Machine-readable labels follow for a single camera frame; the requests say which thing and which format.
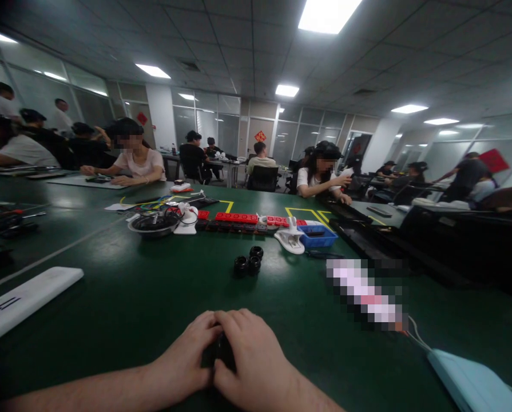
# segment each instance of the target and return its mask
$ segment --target ceiling light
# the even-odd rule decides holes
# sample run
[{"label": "ceiling light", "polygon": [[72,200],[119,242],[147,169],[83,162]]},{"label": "ceiling light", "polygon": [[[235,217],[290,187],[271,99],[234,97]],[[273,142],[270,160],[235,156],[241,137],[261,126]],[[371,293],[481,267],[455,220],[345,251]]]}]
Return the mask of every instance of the ceiling light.
[{"label": "ceiling light", "polygon": [[17,43],[17,41],[12,40],[9,37],[6,37],[5,35],[0,34],[0,41],[6,42],[6,43]]},{"label": "ceiling light", "polygon": [[136,63],[136,66],[138,66],[144,72],[149,73],[151,76],[170,78],[170,76],[168,76],[166,73],[164,73],[160,68],[158,68],[156,66],[145,66],[145,65],[139,65],[137,63]]},{"label": "ceiling light", "polygon": [[429,108],[425,107],[425,106],[418,106],[418,105],[406,105],[406,106],[402,106],[400,108],[393,109],[392,112],[409,114],[409,113],[420,112],[421,110],[426,110],[426,109],[429,109]]},{"label": "ceiling light", "polygon": [[294,97],[295,95],[297,95],[299,90],[300,88],[296,86],[278,85],[275,94],[279,94],[281,96]]},{"label": "ceiling light", "polygon": [[187,99],[187,100],[197,100],[197,99],[195,99],[195,97],[192,94],[183,94],[183,93],[178,93],[178,94],[181,97],[183,97],[184,99]]},{"label": "ceiling light", "polygon": [[362,0],[307,0],[297,28],[338,34]]},{"label": "ceiling light", "polygon": [[482,123],[466,123],[464,125],[458,125],[457,128],[460,129],[480,129],[484,125]]},{"label": "ceiling light", "polygon": [[458,122],[459,122],[459,120],[440,118],[440,119],[426,120],[424,123],[434,124],[434,125],[442,125],[442,124],[451,124],[451,123],[458,123]]},{"label": "ceiling light", "polygon": [[57,74],[53,74],[50,72],[44,72],[44,74],[47,75],[48,77],[55,78],[57,80],[67,81],[67,79],[65,77],[58,76]]}]

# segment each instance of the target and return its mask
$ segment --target paper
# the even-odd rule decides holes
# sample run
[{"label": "paper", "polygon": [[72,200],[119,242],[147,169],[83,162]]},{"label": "paper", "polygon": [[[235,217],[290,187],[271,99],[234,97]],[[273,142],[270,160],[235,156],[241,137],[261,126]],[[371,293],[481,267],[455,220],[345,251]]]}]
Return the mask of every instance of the paper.
[{"label": "paper", "polygon": [[107,206],[105,208],[105,210],[110,210],[110,211],[122,210],[122,211],[124,211],[124,210],[128,210],[130,208],[133,208],[133,207],[134,207],[134,205],[126,205],[126,204],[121,205],[120,203],[115,203],[111,206]]}]

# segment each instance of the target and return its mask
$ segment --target finger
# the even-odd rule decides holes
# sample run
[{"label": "finger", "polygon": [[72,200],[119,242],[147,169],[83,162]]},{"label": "finger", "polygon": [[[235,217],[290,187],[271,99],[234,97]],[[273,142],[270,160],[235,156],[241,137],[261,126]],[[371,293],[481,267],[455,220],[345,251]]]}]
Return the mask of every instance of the finger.
[{"label": "finger", "polygon": [[237,376],[225,366],[221,359],[214,362],[214,386],[232,403],[240,400],[240,382]]}]

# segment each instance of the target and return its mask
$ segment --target small blue bin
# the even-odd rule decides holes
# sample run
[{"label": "small blue bin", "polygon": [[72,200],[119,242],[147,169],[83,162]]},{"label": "small blue bin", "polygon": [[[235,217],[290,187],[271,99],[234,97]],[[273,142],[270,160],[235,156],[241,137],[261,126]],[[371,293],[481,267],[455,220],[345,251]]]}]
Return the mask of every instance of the small blue bin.
[{"label": "small blue bin", "polygon": [[335,234],[334,232],[332,232],[330,229],[323,225],[298,226],[297,229],[304,233],[324,231],[324,236],[319,237],[309,237],[306,234],[304,234],[300,238],[300,240],[306,248],[330,247],[338,238],[337,234]]}]

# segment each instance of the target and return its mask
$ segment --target hand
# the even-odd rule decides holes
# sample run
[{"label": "hand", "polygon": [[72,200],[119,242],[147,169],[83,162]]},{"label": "hand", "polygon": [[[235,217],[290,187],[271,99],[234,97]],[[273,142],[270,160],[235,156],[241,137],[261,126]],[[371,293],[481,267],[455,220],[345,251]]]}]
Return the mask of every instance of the hand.
[{"label": "hand", "polygon": [[183,401],[212,384],[212,369],[201,368],[203,351],[223,332],[214,312],[199,315],[158,359],[147,365],[146,382],[157,382],[162,408]]},{"label": "hand", "polygon": [[353,203],[353,199],[347,196],[345,193],[342,193],[338,200],[340,201],[340,203],[344,203],[346,205],[350,205],[351,203]]},{"label": "hand", "polygon": [[338,176],[331,181],[332,186],[348,186],[351,183],[351,176]]},{"label": "hand", "polygon": [[135,186],[141,182],[138,179],[133,179],[128,176],[118,176],[111,180],[111,184],[118,186]]},{"label": "hand", "polygon": [[96,168],[94,166],[80,166],[80,173],[84,176],[94,176],[96,174]]},{"label": "hand", "polygon": [[214,385],[232,403],[250,412],[288,410],[305,378],[286,359],[279,341],[247,309],[216,312],[233,349],[237,374],[217,359]]}]

